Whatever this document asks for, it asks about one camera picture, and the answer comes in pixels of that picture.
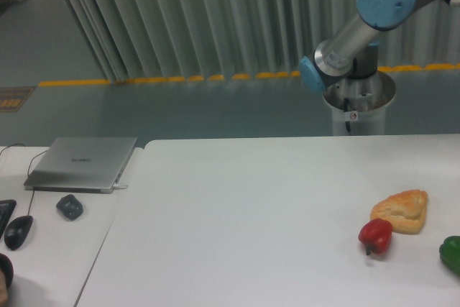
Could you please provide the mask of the black sleeved forearm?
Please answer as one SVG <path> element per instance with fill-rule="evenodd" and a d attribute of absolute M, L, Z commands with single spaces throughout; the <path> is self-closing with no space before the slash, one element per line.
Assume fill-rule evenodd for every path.
<path fill-rule="evenodd" d="M 14 267 L 11 260 L 4 254 L 0 254 L 0 268 L 5 277 L 5 286 L 9 288 L 14 278 Z"/>

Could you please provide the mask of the person's bare hand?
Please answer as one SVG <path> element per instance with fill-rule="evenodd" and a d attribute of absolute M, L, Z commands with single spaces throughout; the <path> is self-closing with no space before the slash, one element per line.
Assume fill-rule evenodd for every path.
<path fill-rule="evenodd" d="M 2 271 L 0 272 L 0 294 L 1 299 L 7 295 L 6 276 Z"/>

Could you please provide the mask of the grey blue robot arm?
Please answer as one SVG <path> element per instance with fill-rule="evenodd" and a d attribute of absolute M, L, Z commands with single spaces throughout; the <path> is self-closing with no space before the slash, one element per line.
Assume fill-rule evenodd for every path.
<path fill-rule="evenodd" d="M 354 61 L 378 35 L 400 26 L 410 15 L 436 0 L 355 0 L 356 14 L 314 52 L 301 58 L 300 76 L 315 92 L 354 72 Z M 458 6 L 459 0 L 443 0 Z"/>

